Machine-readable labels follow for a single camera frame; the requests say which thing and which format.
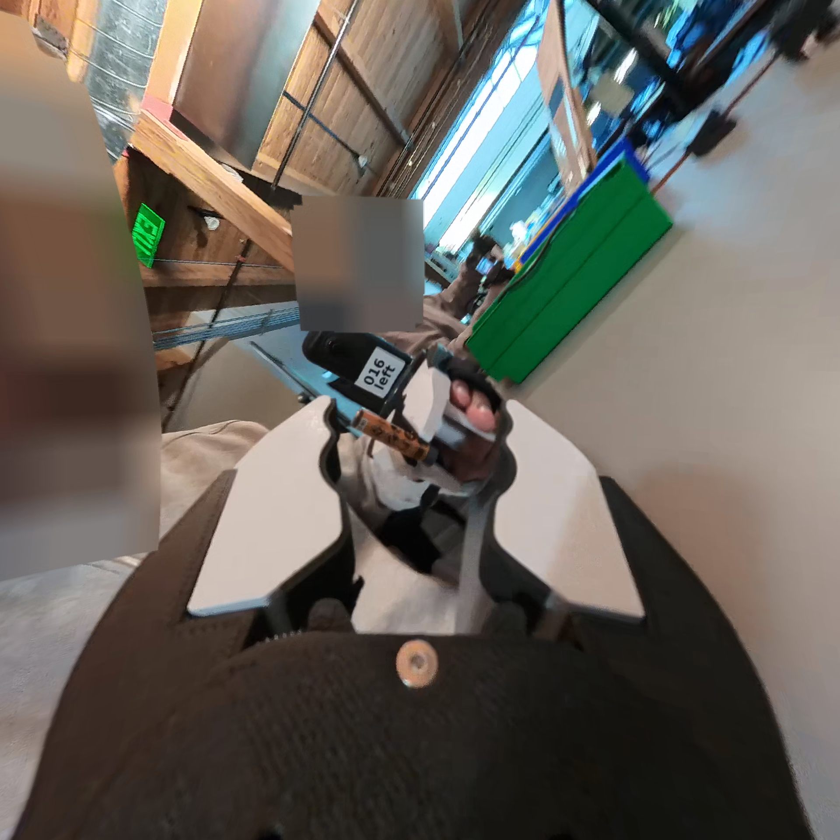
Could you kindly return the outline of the silver ventilation duct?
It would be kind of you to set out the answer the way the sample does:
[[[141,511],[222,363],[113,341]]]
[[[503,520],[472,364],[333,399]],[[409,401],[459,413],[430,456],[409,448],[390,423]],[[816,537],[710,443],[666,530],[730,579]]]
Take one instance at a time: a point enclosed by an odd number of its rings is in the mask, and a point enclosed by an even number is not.
[[[102,1],[89,29],[83,84],[111,165],[126,151],[139,119],[167,1]]]

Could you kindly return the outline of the blue storage bin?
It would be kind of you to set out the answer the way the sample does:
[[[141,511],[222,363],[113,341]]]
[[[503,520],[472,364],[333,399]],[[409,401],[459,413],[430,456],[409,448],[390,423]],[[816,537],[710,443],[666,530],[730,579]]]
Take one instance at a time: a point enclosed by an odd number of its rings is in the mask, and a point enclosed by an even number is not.
[[[630,166],[638,180],[648,184],[650,174],[646,165],[639,160],[637,154],[627,138],[619,140],[605,155],[598,161],[592,173],[588,174],[582,184],[575,188],[572,194],[563,199],[559,207],[548,216],[539,231],[531,237],[527,247],[523,250],[516,262],[513,264],[516,271],[532,259],[545,242],[553,235],[555,229],[569,216],[578,206],[581,199],[594,186],[606,177],[606,174],[621,163]]]

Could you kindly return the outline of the person's left forearm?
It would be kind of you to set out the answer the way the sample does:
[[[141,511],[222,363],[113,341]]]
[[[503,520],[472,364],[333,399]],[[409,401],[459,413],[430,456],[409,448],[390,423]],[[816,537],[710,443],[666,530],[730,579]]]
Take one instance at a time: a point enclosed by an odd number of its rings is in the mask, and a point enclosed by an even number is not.
[[[355,628],[451,632],[469,500],[487,480],[460,483],[440,464],[410,465],[368,437],[342,434],[337,452],[339,489],[360,551]]]

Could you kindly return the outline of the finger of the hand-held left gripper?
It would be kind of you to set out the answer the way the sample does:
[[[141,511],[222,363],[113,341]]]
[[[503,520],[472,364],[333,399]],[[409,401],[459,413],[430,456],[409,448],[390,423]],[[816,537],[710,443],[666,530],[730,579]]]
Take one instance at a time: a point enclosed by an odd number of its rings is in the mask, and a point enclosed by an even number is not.
[[[496,435],[480,430],[450,401],[451,381],[435,367],[422,367],[403,393],[403,418],[417,437],[427,444],[463,444],[482,439],[489,444]]]

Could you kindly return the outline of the person's left hand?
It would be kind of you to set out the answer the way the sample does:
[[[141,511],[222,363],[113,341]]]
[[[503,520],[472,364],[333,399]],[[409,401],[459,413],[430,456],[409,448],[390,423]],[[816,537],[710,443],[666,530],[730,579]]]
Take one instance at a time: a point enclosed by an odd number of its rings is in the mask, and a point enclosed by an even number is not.
[[[475,429],[484,434],[495,435],[501,415],[493,411],[487,394],[476,391],[462,380],[453,380],[449,391],[449,403],[464,414]],[[474,433],[467,433],[466,439],[457,449],[443,446],[439,449],[438,462],[460,483],[484,481],[493,472],[498,460],[499,444]]]

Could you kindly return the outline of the small black power adapter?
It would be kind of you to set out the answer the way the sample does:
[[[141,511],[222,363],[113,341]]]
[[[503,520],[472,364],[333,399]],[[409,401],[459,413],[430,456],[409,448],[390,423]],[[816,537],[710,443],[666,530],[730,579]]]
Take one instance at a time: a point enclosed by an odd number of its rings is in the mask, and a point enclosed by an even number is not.
[[[696,132],[686,151],[696,158],[707,156],[735,129],[737,120],[730,114],[713,108]]]

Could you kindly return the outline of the green storage bin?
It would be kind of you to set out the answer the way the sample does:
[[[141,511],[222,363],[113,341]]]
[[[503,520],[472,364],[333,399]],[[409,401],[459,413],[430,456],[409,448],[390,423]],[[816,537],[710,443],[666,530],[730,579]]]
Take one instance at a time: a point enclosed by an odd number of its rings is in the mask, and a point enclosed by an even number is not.
[[[466,346],[520,384],[672,228],[627,159],[578,200],[473,327]]]

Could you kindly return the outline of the orange battery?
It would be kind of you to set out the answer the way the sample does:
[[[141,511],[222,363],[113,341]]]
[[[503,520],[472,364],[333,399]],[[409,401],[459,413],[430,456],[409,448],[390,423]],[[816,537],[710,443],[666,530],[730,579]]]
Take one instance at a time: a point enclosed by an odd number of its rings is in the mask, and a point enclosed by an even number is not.
[[[361,409],[357,412],[350,428],[414,463],[433,463],[436,459],[437,450],[434,446],[369,410]]]

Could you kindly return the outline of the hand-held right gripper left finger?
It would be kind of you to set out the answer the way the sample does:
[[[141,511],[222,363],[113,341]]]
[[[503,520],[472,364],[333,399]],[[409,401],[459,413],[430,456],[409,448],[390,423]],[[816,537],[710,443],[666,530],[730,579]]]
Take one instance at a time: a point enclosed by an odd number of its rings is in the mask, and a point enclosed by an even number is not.
[[[319,396],[238,463],[186,610],[221,616],[269,607],[343,549],[348,508],[327,471],[335,402]]]

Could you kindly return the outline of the grey desk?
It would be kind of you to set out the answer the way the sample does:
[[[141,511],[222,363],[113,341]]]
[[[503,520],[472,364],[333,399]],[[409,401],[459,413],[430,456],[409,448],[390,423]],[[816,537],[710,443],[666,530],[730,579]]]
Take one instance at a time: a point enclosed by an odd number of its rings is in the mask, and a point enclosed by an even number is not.
[[[734,131],[675,166],[675,225],[522,400],[645,510],[728,614],[818,838],[838,838],[838,43],[721,92]]]

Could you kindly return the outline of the cardboard panel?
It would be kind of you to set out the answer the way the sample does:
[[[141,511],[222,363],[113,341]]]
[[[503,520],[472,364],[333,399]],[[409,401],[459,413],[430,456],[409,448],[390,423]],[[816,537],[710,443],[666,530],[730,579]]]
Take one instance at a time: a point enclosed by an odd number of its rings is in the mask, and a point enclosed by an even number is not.
[[[570,197],[592,173],[597,155],[566,43],[565,2],[547,2],[536,67],[549,139],[563,193]]]

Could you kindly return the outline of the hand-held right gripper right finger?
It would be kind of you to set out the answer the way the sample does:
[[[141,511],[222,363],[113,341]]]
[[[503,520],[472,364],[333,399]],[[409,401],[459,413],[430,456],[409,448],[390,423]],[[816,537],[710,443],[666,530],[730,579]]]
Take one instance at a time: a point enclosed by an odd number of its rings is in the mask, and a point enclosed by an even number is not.
[[[497,472],[469,502],[467,618],[490,610],[480,579],[492,555],[548,587],[547,603],[625,621],[646,612],[593,464],[570,440],[509,400]]]

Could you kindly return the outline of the green exit sign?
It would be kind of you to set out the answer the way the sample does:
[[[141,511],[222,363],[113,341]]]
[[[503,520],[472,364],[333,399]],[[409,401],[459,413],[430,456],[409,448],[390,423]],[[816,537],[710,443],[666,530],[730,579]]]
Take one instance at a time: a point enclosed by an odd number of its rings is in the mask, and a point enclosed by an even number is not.
[[[142,266],[153,267],[164,230],[163,217],[146,203],[141,203],[132,227],[132,240]]]

